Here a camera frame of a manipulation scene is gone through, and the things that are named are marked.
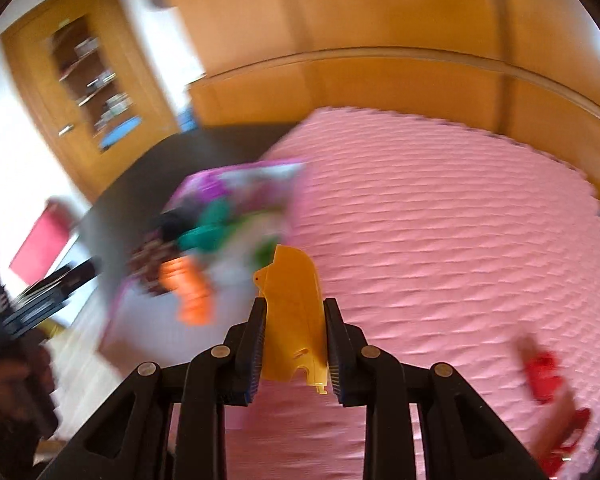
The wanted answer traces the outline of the person's left hand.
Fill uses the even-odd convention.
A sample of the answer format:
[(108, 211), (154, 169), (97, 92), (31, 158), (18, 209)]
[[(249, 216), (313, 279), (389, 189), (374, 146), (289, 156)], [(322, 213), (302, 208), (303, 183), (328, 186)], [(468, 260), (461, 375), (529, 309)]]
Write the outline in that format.
[(58, 419), (48, 404), (55, 391), (47, 337), (36, 330), (29, 345), (7, 349), (0, 355), (0, 429), (30, 426), (35, 437), (49, 439)]

